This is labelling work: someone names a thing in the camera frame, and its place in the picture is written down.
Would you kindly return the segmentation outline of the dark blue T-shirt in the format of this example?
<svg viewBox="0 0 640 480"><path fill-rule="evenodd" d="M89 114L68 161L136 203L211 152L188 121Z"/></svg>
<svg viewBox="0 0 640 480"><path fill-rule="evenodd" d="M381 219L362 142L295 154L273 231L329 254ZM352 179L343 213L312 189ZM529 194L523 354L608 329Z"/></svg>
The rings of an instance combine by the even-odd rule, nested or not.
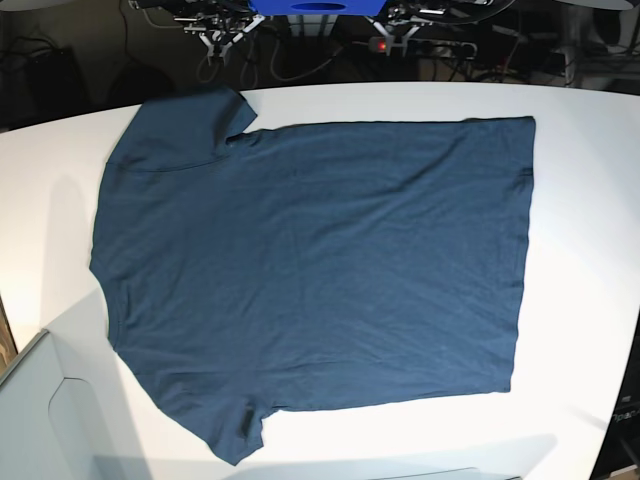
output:
<svg viewBox="0 0 640 480"><path fill-rule="evenodd" d="M89 268L156 407L236 465L280 410L508 392L535 120L256 117L151 101L106 163Z"/></svg>

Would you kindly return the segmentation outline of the blue box with slot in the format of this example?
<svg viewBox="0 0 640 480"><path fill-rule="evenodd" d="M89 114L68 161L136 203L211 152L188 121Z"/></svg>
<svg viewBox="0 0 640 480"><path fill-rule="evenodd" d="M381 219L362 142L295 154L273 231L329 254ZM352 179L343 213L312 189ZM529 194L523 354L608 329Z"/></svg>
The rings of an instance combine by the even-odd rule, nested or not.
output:
<svg viewBox="0 0 640 480"><path fill-rule="evenodd" d="M250 6L265 16L355 15L375 16L386 0L251 0Z"/></svg>

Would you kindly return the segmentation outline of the grey bin at table corner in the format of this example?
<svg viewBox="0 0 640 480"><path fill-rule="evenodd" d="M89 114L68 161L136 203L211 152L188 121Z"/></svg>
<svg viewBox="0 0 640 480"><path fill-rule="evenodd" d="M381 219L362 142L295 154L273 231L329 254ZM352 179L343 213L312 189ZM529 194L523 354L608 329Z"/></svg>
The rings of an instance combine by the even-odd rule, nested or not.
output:
<svg viewBox="0 0 640 480"><path fill-rule="evenodd" d="M145 461L119 454L93 387L64 372L46 330L1 375L1 477L151 477Z"/></svg>

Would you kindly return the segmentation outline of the black power strip red switch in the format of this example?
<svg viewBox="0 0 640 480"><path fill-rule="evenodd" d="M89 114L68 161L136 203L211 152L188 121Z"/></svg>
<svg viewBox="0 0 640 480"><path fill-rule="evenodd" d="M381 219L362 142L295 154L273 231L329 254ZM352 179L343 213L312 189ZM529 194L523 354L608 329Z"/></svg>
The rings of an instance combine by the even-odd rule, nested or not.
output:
<svg viewBox="0 0 640 480"><path fill-rule="evenodd" d="M385 54L387 56L399 53L403 57L473 59L478 53L478 48L474 43L451 40L389 40L383 37L372 37L366 45L371 52Z"/></svg>

